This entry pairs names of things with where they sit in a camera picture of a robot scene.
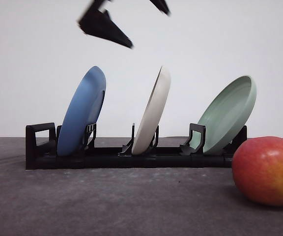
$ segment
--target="black dish rack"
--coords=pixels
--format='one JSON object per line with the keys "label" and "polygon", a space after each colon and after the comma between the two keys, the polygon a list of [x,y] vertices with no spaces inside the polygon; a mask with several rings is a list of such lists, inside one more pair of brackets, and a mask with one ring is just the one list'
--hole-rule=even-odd
{"label": "black dish rack", "polygon": [[[82,169],[82,168],[157,168],[157,167],[231,167],[232,157],[237,148],[247,139],[247,127],[243,126],[237,136],[219,155],[203,154],[206,127],[190,124],[189,137],[178,147],[158,147],[159,127],[142,155],[132,155],[135,124],[132,125],[131,140],[122,147],[95,147],[97,124],[87,125],[84,130],[83,145],[69,156],[57,155],[57,141],[61,125],[55,129],[54,123],[26,126],[26,169]],[[49,140],[37,145],[36,132],[49,130]],[[200,133],[197,148],[189,143],[193,132]]]}

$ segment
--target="table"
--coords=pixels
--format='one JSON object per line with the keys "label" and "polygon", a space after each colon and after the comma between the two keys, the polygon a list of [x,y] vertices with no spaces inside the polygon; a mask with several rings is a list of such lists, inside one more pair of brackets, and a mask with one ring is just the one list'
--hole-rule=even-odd
{"label": "table", "polygon": [[246,200],[226,168],[26,171],[25,139],[0,138],[0,236],[56,235],[283,236],[283,207]]}

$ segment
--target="white backdrop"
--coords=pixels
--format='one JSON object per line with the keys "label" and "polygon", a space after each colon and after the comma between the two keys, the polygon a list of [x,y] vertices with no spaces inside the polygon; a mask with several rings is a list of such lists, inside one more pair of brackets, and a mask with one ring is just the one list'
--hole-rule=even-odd
{"label": "white backdrop", "polygon": [[148,0],[107,2],[133,50],[82,33],[77,19],[89,2],[0,0],[0,137],[61,124],[94,65],[107,78],[98,136],[129,137],[162,64],[172,81],[160,136],[186,136],[213,98],[247,74],[258,91],[249,136],[283,137],[283,0],[167,0],[170,17]]}

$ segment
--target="plate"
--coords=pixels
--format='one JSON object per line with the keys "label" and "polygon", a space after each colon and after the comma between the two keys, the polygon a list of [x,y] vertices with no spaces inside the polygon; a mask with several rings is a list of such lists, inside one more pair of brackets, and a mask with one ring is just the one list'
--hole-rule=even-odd
{"label": "plate", "polygon": [[[230,83],[212,101],[198,124],[206,126],[205,154],[219,154],[240,132],[248,120],[256,100],[256,85],[250,76]],[[190,146],[196,148],[200,134],[194,132]]]}
{"label": "plate", "polygon": [[94,66],[85,74],[68,106],[57,142],[59,156],[70,155],[82,145],[85,127],[98,120],[105,91],[106,77]]}
{"label": "plate", "polygon": [[148,149],[165,108],[170,84],[170,74],[168,70],[162,66],[142,116],[136,138],[134,139],[132,147],[133,155],[142,154]]}

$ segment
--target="white plate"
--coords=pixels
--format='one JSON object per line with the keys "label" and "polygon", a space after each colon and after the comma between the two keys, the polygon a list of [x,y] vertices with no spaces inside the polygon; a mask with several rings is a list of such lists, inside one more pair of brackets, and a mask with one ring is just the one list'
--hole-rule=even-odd
{"label": "white plate", "polygon": [[159,124],[165,108],[171,84],[170,73],[161,67],[156,83],[152,89],[148,104],[141,119],[136,138],[132,147],[132,154],[139,155],[147,150]]}

